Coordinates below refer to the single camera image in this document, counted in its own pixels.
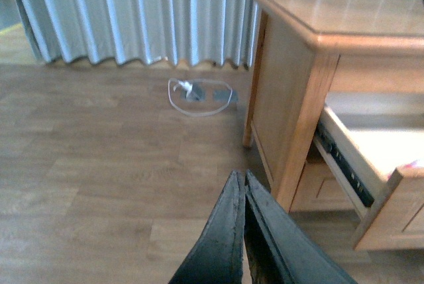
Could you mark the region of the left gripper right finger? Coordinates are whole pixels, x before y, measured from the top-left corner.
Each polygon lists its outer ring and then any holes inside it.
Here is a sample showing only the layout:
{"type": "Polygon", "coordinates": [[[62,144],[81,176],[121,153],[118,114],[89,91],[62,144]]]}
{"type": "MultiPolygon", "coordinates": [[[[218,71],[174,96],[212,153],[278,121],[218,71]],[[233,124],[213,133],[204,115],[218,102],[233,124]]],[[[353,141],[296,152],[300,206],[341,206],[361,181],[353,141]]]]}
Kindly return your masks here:
{"type": "Polygon", "coordinates": [[[253,283],[355,283],[302,231],[251,171],[244,241],[253,283]]]}

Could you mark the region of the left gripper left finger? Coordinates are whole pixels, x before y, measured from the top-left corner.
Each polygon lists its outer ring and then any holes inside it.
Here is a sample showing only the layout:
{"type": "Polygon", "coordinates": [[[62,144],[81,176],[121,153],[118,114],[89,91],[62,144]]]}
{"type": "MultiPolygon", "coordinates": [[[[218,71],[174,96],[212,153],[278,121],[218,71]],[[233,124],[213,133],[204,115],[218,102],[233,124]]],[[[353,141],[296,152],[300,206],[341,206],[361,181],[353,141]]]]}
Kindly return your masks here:
{"type": "Polygon", "coordinates": [[[241,283],[246,190],[232,171],[197,242],[170,283],[241,283]]]}

